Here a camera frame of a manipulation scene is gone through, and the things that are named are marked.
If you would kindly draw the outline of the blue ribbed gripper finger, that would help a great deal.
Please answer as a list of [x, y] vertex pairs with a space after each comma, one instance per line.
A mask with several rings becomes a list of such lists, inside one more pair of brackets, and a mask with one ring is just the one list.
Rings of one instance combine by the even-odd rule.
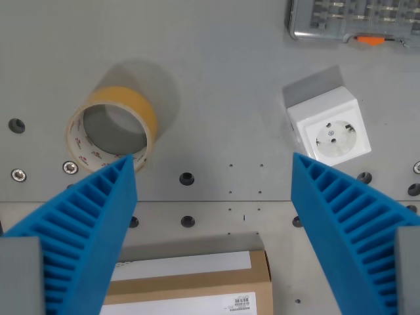
[[133, 157], [73, 184], [6, 231], [41, 245], [47, 314], [99, 314], [137, 206]]
[[397, 314], [394, 241], [419, 216], [363, 182], [293, 154], [291, 201], [342, 314]]

